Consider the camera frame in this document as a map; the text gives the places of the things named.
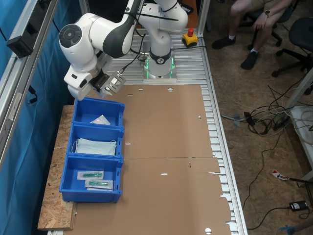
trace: blue wall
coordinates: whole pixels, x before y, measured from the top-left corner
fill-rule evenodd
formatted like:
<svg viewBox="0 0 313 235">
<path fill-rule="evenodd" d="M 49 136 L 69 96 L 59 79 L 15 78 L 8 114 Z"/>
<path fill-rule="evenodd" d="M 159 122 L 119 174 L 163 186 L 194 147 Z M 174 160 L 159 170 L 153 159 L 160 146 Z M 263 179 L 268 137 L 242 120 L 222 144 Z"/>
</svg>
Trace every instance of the blue wall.
<svg viewBox="0 0 313 235">
<path fill-rule="evenodd" d="M 0 27 L 7 39 L 26 2 L 0 1 Z M 74 23 L 80 16 L 78 0 L 59 0 L 54 16 L 59 29 Z M 12 52 L 2 37 L 0 42 L 2 75 Z M 45 166 L 49 165 L 62 108 L 69 96 L 63 81 L 68 68 L 69 62 L 59 46 L 58 32 L 51 24 L 31 83 L 38 101 L 28 104 L 34 95 L 27 94 L 0 172 L 0 235 L 32 234 L 33 220 L 42 200 L 41 187 L 47 177 Z"/>
</svg>

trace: hand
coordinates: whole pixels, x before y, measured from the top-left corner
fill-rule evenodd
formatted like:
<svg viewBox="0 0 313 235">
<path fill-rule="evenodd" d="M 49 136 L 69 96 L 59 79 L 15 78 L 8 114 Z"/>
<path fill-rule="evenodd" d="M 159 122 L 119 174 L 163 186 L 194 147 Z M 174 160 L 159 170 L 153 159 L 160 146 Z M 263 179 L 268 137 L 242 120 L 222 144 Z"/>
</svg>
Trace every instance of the hand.
<svg viewBox="0 0 313 235">
<path fill-rule="evenodd" d="M 254 25 L 252 26 L 254 29 L 261 29 L 264 28 L 266 20 L 268 16 L 263 12 L 258 19 L 255 21 Z"/>
</svg>

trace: white hole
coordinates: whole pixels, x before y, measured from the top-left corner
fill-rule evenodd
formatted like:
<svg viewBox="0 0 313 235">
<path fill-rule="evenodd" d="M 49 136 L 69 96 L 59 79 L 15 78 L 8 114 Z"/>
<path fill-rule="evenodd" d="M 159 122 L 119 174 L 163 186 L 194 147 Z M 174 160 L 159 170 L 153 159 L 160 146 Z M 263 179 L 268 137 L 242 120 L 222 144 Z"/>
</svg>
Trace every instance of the white hole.
<svg viewBox="0 0 313 235">
<path fill-rule="evenodd" d="M 208 235 L 210 235 L 210 234 L 212 233 L 212 230 L 211 230 L 210 228 L 206 228 L 206 229 L 205 229 L 205 233 L 208 234 Z"/>
</svg>

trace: blue face mask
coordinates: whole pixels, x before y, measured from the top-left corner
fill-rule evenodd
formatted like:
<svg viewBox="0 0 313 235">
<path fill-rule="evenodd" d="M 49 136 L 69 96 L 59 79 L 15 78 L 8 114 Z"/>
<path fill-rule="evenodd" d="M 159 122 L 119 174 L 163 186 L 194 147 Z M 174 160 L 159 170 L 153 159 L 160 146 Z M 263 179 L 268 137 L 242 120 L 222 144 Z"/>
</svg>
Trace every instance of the blue face mask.
<svg viewBox="0 0 313 235">
<path fill-rule="evenodd" d="M 115 155 L 116 141 L 100 142 L 80 138 L 76 141 L 75 153 Z"/>
</svg>

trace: metal frame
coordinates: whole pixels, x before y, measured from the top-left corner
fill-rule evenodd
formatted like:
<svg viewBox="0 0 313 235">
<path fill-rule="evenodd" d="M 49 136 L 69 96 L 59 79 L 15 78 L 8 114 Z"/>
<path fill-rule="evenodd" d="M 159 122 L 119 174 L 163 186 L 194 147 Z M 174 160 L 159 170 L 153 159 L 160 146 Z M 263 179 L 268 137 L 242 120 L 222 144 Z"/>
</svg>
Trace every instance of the metal frame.
<svg viewBox="0 0 313 235">
<path fill-rule="evenodd" d="M 37 0 L 28 0 L 10 38 L 19 36 L 25 29 Z M 0 81 L 0 170 L 19 119 L 28 87 L 36 70 L 49 26 L 52 22 L 58 0 L 51 0 L 34 51 L 30 56 L 19 59 L 15 53 L 6 66 Z"/>
</svg>

